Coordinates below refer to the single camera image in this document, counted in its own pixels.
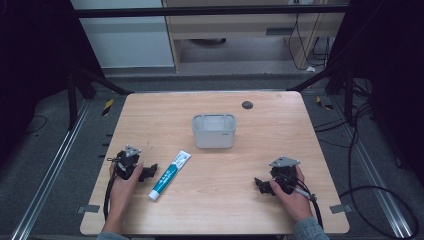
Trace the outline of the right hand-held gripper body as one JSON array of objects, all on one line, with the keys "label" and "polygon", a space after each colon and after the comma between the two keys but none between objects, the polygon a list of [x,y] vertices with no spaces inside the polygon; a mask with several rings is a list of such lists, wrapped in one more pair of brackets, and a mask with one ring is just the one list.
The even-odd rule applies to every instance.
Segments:
[{"label": "right hand-held gripper body", "polygon": [[272,180],[275,181],[282,191],[288,195],[292,194],[298,184],[296,166],[298,160],[280,156],[276,160],[269,163],[271,167],[270,174]]}]

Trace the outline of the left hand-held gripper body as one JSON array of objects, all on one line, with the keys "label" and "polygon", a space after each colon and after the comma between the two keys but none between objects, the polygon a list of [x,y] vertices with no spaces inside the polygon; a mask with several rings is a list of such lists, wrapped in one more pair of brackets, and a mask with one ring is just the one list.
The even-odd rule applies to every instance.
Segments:
[{"label": "left hand-held gripper body", "polygon": [[108,161],[114,163],[113,176],[128,180],[138,163],[140,153],[140,149],[126,145],[115,158],[108,158]]}]

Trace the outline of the white and teal toothpaste tube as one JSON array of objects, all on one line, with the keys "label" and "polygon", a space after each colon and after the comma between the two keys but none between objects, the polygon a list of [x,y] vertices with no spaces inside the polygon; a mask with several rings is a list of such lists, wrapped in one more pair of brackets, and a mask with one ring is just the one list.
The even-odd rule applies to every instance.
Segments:
[{"label": "white and teal toothpaste tube", "polygon": [[160,195],[164,192],[164,190],[168,187],[168,185],[172,182],[172,180],[190,158],[191,155],[186,151],[179,151],[174,160],[164,171],[158,182],[148,194],[148,197],[151,201],[156,201],[160,197]]}]

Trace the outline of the grey plastic container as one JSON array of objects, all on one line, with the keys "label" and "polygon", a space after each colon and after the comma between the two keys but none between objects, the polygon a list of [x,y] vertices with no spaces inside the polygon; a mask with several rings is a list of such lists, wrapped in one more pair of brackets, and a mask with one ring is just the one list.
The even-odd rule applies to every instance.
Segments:
[{"label": "grey plastic container", "polygon": [[198,148],[228,149],[235,140],[237,121],[232,114],[199,114],[192,119],[194,142]]}]

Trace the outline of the person's left hand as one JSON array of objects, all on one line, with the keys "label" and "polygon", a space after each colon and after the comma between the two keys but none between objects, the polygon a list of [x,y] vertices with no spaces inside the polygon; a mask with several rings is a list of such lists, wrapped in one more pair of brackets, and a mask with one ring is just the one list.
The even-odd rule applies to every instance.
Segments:
[{"label": "person's left hand", "polygon": [[114,177],[109,200],[108,222],[122,222],[128,210],[129,204],[138,183],[139,176],[143,171],[141,163],[135,165],[135,169],[128,180],[124,180],[114,173],[115,164],[110,166],[111,176]]}]

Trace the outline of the person's right hand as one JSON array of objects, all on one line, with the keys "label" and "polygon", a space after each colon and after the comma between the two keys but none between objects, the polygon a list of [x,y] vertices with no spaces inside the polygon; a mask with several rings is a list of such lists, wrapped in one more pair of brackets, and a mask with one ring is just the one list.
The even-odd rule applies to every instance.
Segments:
[{"label": "person's right hand", "polygon": [[295,222],[300,222],[313,216],[309,200],[305,196],[298,192],[286,194],[274,180],[270,181],[270,186],[285,211]]}]

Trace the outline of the yellow and black tape strip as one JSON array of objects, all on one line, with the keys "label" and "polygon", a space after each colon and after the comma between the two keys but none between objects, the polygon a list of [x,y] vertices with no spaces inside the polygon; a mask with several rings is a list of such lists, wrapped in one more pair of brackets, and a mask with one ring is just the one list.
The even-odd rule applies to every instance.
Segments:
[{"label": "yellow and black tape strip", "polygon": [[320,105],[322,108],[326,110],[333,110],[333,105],[331,104],[328,98],[322,98],[321,96],[317,96],[316,102],[318,105]]},{"label": "yellow and black tape strip", "polygon": [[108,99],[105,103],[105,106],[102,110],[101,116],[106,116],[108,115],[112,105],[113,105],[114,99]]}]

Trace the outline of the black metal stand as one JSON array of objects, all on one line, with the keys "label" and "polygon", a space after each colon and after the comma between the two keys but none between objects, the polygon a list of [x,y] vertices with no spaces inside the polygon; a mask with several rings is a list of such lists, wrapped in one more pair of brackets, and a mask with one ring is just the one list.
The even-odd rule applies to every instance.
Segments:
[{"label": "black metal stand", "polygon": [[74,68],[69,72],[66,78],[69,106],[69,130],[72,130],[76,126],[78,120],[76,90],[80,91],[84,99],[93,99],[96,96],[96,91],[91,85],[92,81],[99,83],[100,85],[112,90],[119,95],[132,94],[132,91],[125,90],[109,82],[103,76],[96,75],[87,69]]},{"label": "black metal stand", "polygon": [[349,63],[328,64],[324,70],[308,80],[289,88],[289,91],[301,92],[324,78],[329,78],[329,82],[325,87],[325,91],[328,94],[334,95],[344,89],[344,116],[349,125],[353,126],[355,124],[353,114],[354,71]]}]

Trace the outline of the white cabinet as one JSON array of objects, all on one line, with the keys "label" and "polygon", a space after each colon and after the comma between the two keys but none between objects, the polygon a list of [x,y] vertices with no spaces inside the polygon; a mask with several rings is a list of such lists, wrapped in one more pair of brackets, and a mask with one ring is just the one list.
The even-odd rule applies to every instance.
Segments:
[{"label": "white cabinet", "polygon": [[[71,0],[75,10],[161,8],[161,0]],[[103,69],[173,67],[164,17],[81,18]]]}]

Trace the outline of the light wooden desk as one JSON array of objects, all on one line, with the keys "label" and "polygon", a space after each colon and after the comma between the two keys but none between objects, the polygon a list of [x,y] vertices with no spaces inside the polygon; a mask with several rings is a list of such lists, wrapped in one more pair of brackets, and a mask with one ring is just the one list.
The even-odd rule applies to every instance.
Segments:
[{"label": "light wooden desk", "polygon": [[[334,5],[349,0],[161,0],[165,7]],[[319,38],[335,37],[343,21],[342,13],[250,14],[169,16],[170,38],[219,39],[283,36],[295,66],[304,68]]]}]

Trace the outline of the grey table bracket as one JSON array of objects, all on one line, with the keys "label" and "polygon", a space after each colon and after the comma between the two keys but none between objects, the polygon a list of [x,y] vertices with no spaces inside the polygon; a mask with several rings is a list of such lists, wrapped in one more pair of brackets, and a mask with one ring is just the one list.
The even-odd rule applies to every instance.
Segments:
[{"label": "grey table bracket", "polygon": [[87,204],[87,205],[84,205],[84,206],[79,206],[78,209],[77,209],[77,212],[79,214],[84,214],[86,212],[97,213],[99,211],[99,209],[100,209],[99,205]]},{"label": "grey table bracket", "polygon": [[349,213],[352,211],[352,206],[350,204],[338,204],[338,205],[333,205],[330,206],[330,211],[332,214],[337,214],[337,213]]}]

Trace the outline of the silver floor rail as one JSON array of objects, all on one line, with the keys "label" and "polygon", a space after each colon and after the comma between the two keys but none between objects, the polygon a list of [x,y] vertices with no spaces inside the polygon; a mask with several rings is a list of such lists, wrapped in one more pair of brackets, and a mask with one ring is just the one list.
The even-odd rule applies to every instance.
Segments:
[{"label": "silver floor rail", "polygon": [[373,186],[372,190],[382,208],[385,217],[394,233],[399,239],[406,239],[413,235],[413,229],[409,226],[405,216],[397,204],[395,195],[389,193],[387,185],[373,164],[363,142],[360,140],[359,131],[349,123],[345,125],[348,135],[352,138],[352,152],[360,163],[368,182]]},{"label": "silver floor rail", "polygon": [[37,218],[45,205],[45,202],[51,192],[53,185],[65,163],[68,154],[75,142],[76,137],[84,123],[87,112],[90,108],[91,100],[83,100],[81,109],[77,113],[75,125],[66,132],[66,135],[57,150],[42,182],[40,183],[32,201],[30,202],[25,214],[11,234],[10,240],[27,240]]}]

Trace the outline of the black horizontal frame bar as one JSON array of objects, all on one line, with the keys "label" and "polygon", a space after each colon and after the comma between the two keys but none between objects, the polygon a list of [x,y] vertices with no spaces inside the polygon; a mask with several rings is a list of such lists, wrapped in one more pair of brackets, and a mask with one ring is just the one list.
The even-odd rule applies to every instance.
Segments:
[{"label": "black horizontal frame bar", "polygon": [[259,6],[203,6],[134,9],[85,9],[74,10],[71,15],[79,18],[107,17],[157,17],[157,16],[208,16],[248,14],[341,13],[349,4],[335,5],[259,5]]}]

